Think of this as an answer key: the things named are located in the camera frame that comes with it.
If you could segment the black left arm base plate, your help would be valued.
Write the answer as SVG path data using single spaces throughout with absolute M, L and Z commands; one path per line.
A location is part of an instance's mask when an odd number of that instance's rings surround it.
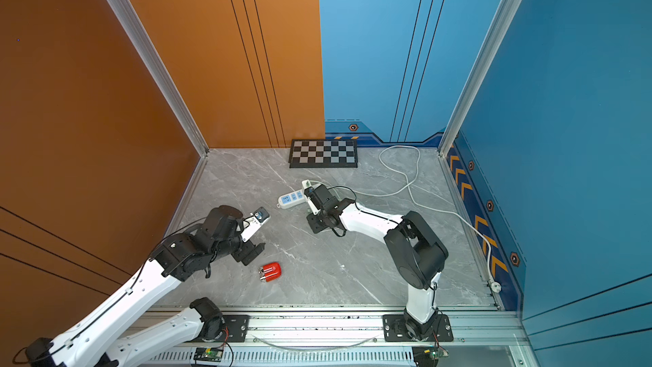
M 249 331 L 250 319 L 247 314 L 224 315 L 215 341 L 228 344 L 244 343 Z

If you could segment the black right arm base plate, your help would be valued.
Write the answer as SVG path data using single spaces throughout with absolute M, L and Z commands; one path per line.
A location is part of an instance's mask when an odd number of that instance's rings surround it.
M 389 343 L 454 341 L 450 319 L 439 311 L 424 324 L 419 324 L 408 314 L 385 314 L 382 316 L 382 322 L 385 341 Z

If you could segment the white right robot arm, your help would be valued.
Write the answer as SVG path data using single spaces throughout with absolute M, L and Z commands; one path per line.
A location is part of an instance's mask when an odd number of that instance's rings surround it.
M 343 238 L 351 233 L 385 244 L 398 273 L 409 286 L 403 322 L 407 336 L 415 341 L 437 341 L 444 314 L 436 305 L 448 248 L 417 212 L 390 215 L 358 204 L 356 199 L 337 199 L 325 185 L 307 186 L 304 195 L 311 209 L 307 222 L 315 234 L 331 231 Z

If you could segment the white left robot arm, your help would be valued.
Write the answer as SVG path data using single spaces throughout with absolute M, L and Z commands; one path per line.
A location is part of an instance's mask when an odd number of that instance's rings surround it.
M 55 338 L 41 337 L 14 356 L 13 365 L 138 366 L 181 343 L 197 339 L 229 345 L 231 329 L 211 299 L 203 297 L 154 326 L 127 329 L 149 308 L 194 274 L 212 274 L 212 263 L 232 257 L 248 265 L 264 250 L 252 236 L 268 222 L 260 207 L 249 216 L 231 206 L 213 208 L 201 224 L 166 236 L 139 270 L 87 317 Z

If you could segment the white blue power strip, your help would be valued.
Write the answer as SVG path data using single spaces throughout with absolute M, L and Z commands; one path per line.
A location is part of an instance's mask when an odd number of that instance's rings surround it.
M 281 195 L 278 198 L 277 206 L 281 209 L 289 209 L 306 203 L 307 199 L 302 190 L 294 190 L 290 193 Z

